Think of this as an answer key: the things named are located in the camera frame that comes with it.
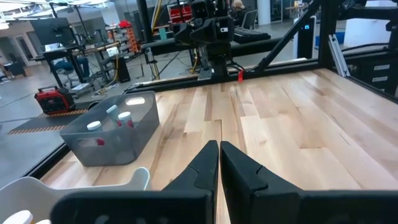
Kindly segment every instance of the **door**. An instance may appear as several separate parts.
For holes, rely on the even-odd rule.
[[[27,66],[38,65],[38,63],[33,60],[33,58],[35,57],[33,53],[34,48],[28,45],[25,37],[22,34],[19,34],[15,35],[12,39],[15,42],[18,52],[21,54],[25,64]]]

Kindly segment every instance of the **workbench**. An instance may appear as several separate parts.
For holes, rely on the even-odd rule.
[[[144,166],[161,190],[215,139],[305,190],[398,189],[398,105],[327,69],[163,91],[156,100],[160,126],[135,162],[83,167],[69,152],[41,181],[122,184]],[[228,223],[221,180],[217,210],[217,222]]]

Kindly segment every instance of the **hazard stripe tape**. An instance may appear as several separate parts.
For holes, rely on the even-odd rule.
[[[45,128],[31,128],[31,129],[22,129],[22,130],[12,130],[8,132],[8,134],[24,134],[24,133],[37,133],[42,131],[55,131],[64,129],[66,125],[54,126],[54,127],[45,127]]]
[[[57,113],[57,114],[45,114],[42,113],[38,115],[38,118],[48,118],[48,117],[55,117],[55,116],[66,116],[66,115],[73,115],[73,114],[83,114],[86,113],[87,110],[75,110],[71,112],[63,112],[63,113]]]

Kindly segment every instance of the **red clip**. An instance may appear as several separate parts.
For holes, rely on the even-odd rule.
[[[238,73],[238,82],[243,82],[243,70],[240,70]]]

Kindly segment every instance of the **red generator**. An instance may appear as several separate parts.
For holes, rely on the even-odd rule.
[[[38,91],[35,99],[45,114],[64,113],[75,109],[73,97],[66,88],[51,86],[39,88]]]

